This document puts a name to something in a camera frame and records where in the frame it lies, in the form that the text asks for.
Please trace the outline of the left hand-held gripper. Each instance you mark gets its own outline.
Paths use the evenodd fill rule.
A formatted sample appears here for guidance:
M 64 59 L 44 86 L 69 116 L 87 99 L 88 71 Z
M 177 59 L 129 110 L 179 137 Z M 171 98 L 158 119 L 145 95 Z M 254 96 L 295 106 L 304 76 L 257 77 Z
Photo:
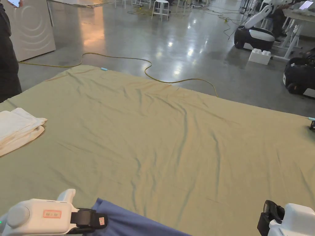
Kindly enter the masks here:
M 1 216 L 1 236 L 60 236 L 90 234 L 108 225 L 107 215 L 72 205 L 75 189 L 62 192 L 57 200 L 30 199 L 12 206 Z M 71 223 L 78 212 L 78 225 Z

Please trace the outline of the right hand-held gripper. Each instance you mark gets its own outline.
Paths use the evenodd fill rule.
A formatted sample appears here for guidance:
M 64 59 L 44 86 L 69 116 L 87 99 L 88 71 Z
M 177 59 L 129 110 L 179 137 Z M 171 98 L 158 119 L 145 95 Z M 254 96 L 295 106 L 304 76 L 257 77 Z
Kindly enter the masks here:
M 314 236 L 315 212 L 307 206 L 289 203 L 283 208 L 266 200 L 257 229 L 269 231 L 268 236 Z

